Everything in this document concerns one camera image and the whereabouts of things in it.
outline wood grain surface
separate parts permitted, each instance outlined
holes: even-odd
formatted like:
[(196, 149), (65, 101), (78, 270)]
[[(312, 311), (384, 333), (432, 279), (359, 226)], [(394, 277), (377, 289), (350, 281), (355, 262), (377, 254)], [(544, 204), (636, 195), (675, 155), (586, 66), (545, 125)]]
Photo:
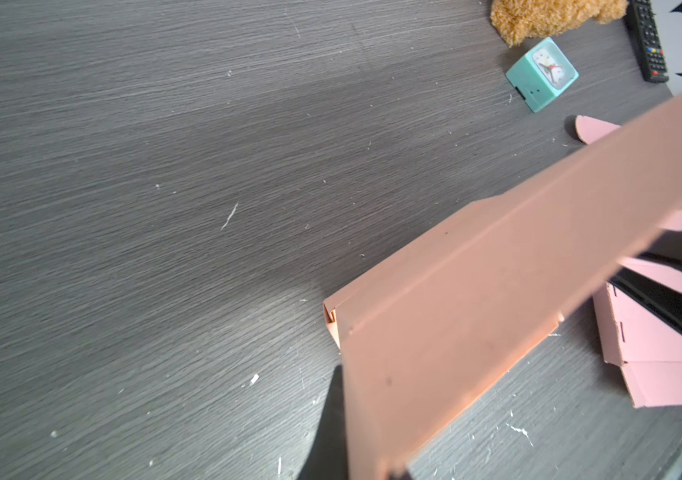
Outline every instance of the wood grain surface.
[[(557, 38), (579, 80), (532, 114), (488, 15), (0, 0), (0, 478), (295, 478), (339, 361), (322, 299), (580, 148), (571, 115), (670, 96), (590, 23)], [(682, 408), (632, 408), (589, 302), (557, 335), (414, 476), (659, 475)]]

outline teal alarm clock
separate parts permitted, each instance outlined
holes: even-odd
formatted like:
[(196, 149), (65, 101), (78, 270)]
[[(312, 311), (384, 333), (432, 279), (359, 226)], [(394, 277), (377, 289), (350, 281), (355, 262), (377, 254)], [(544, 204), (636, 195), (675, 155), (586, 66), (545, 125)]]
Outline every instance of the teal alarm clock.
[(540, 111), (559, 97), (578, 78), (578, 72), (557, 47), (544, 38), (506, 72), (530, 110)]

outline white scratch mark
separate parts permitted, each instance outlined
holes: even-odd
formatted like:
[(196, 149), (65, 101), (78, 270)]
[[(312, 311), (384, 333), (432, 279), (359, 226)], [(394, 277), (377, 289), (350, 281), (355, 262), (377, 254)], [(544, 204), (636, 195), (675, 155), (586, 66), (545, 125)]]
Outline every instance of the white scratch mark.
[(223, 228), (224, 228), (226, 225), (229, 225), (229, 220), (232, 220), (232, 216), (234, 215), (234, 212), (237, 210), (237, 206), (238, 206), (238, 205), (239, 205), (239, 204), (234, 204), (234, 208), (232, 209), (232, 213), (229, 214), (229, 216), (227, 217), (226, 223), (224, 223), (224, 224), (221, 226), (221, 230), (223, 230)]
[(298, 32), (298, 29), (296, 28), (296, 24), (293, 23), (293, 19), (290, 17), (290, 15), (288, 15), (288, 12), (285, 12), (283, 15), (288, 17), (288, 20), (290, 20), (290, 24), (293, 25), (293, 28), (296, 29), (296, 34), (298, 35), (298, 38), (301, 38), (301, 34)]
[(528, 439), (528, 442), (530, 442), (530, 446), (531, 447), (533, 446), (533, 442), (530, 440), (530, 437), (528, 436), (528, 430), (525, 430), (524, 428), (513, 427), (513, 426), (509, 425), (508, 423), (506, 424), (506, 426), (511, 428), (515, 432), (521, 433), (522, 435), (524, 435)]

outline remote control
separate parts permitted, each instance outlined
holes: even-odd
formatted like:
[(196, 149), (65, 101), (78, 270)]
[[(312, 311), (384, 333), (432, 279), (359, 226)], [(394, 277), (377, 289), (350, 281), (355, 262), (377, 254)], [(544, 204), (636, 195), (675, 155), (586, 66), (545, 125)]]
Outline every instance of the remote control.
[(629, 0), (626, 8), (626, 23), (637, 46), (637, 57), (645, 82), (663, 83), (669, 81), (666, 61), (658, 40), (656, 20), (650, 8), (650, 0)]

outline teddy bear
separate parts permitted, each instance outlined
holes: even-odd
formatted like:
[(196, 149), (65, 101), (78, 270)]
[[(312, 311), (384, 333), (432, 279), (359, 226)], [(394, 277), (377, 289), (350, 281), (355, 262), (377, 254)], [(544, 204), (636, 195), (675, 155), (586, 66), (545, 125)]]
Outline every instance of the teddy bear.
[(491, 22), (510, 47), (578, 28), (589, 18), (610, 23), (626, 14), (626, 0), (493, 0)]

